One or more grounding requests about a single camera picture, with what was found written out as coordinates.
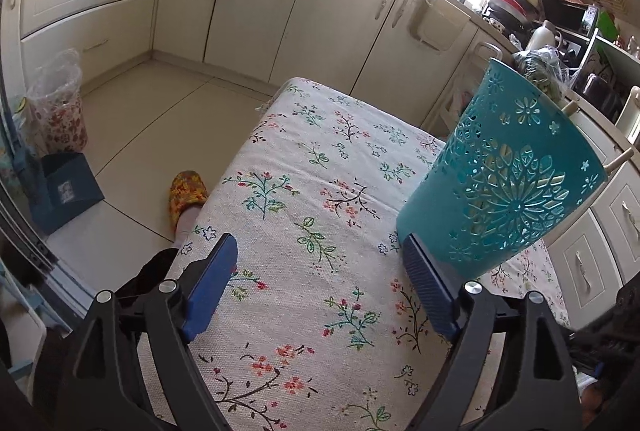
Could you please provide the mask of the blue box on floor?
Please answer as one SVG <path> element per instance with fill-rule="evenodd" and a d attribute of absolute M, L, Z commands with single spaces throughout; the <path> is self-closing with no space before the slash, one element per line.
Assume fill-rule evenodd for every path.
<path fill-rule="evenodd" d="M 84 154 L 50 154 L 40 162 L 38 196 L 29 207 L 36 225 L 49 236 L 102 202 L 104 195 Z"/>

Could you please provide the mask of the floral tablecloth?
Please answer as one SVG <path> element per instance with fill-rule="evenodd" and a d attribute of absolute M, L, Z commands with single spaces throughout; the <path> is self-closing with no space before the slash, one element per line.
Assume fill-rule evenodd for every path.
<path fill-rule="evenodd" d="M 304 78 L 281 88 L 210 192 L 171 274 L 224 234 L 239 258 L 191 343 L 235 430 L 401 430 L 446 359 L 396 217 L 442 142 Z"/>

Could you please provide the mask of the dish rack with dishes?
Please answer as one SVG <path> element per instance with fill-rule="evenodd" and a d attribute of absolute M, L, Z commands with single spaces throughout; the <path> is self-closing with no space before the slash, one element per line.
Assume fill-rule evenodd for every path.
<path fill-rule="evenodd" d="M 536 2 L 529 0 L 485 0 L 483 15 L 505 16 L 506 21 L 523 29 L 532 26 L 540 19 Z"/>

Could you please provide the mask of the green vegetables in bag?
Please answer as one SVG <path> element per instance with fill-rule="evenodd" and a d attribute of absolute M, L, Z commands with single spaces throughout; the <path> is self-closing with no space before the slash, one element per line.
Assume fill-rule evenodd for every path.
<path fill-rule="evenodd" d="M 548 98 L 560 104 L 570 85 L 570 70 L 550 46 L 513 54 L 515 69 Z"/>

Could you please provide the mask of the floral plastic bag bin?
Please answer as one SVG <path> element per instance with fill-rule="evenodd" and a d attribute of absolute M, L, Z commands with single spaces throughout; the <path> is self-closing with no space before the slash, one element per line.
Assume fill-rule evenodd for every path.
<path fill-rule="evenodd" d="M 81 153 L 88 134 L 82 113 L 80 55 L 66 49 L 35 70 L 27 101 L 49 154 Z"/>

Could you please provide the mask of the cream kitchen cabinets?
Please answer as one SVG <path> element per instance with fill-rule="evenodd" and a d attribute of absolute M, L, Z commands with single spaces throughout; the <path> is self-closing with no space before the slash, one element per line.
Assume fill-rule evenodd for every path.
<path fill-rule="evenodd" d="M 67 50 L 85 90 L 151 55 L 256 92 L 304 79 L 329 87 L 327 113 L 294 90 L 292 117 L 310 133 L 282 155 L 343 188 L 332 208 L 338 232 L 359 243 L 371 191 L 364 176 L 406 183 L 408 159 L 372 150 L 370 164 L 357 162 L 374 131 L 356 124 L 356 108 L 438 133 L 458 116 L 463 74 L 491 58 L 510 62 L 515 46 L 454 0 L 1 0 L 10 99 L 31 98 L 40 70 Z"/>

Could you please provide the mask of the teal perforated plastic basket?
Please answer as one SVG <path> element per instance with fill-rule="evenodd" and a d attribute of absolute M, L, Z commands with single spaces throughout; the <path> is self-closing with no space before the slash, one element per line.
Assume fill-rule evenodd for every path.
<path fill-rule="evenodd" d="M 479 277 L 537 243 L 595 192 L 606 172 L 544 92 L 493 58 L 425 179 L 399 211 L 435 259 Z"/>

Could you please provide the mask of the yellow floral slipper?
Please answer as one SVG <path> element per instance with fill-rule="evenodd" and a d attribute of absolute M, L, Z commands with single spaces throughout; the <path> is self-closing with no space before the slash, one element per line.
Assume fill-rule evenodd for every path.
<path fill-rule="evenodd" d="M 208 196 L 208 189 L 196 171 L 179 172 L 172 180 L 168 194 L 171 229 L 177 231 L 178 222 L 183 212 L 192 207 L 203 206 Z"/>

